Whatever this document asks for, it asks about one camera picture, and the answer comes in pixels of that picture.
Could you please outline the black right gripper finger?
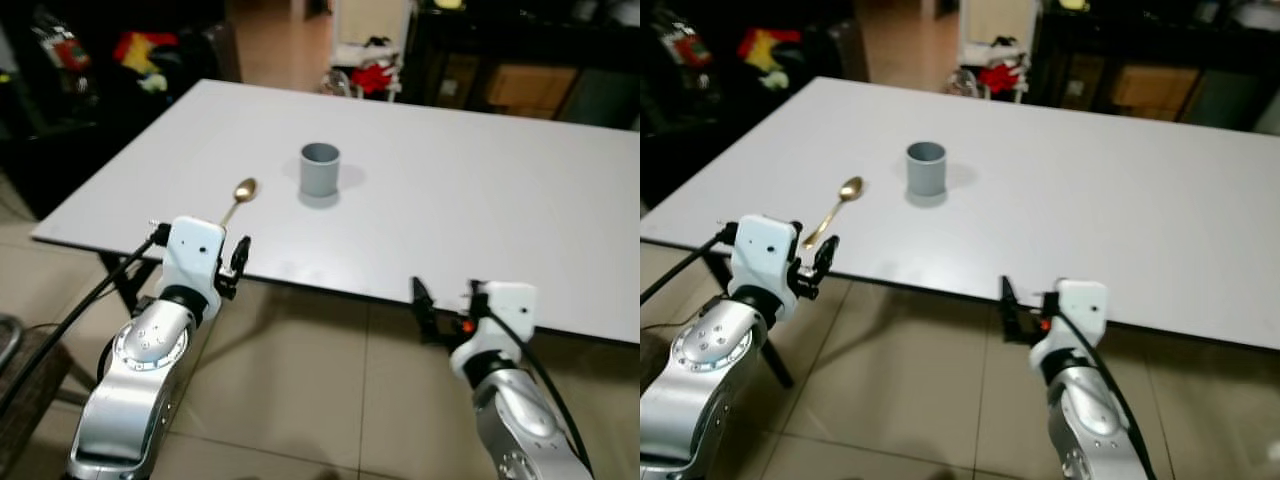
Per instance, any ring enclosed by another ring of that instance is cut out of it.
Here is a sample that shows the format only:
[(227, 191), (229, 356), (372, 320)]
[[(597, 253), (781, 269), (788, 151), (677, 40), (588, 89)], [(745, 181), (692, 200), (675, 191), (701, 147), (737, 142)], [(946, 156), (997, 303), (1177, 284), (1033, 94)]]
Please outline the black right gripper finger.
[(439, 335), (434, 300), (419, 276), (411, 278), (411, 314), (419, 328), (420, 340), (434, 343)]
[(1024, 330), (1020, 324), (1019, 302), (1007, 275), (1000, 276), (998, 316), (1002, 326), (1004, 340), (1007, 343), (1023, 343)]

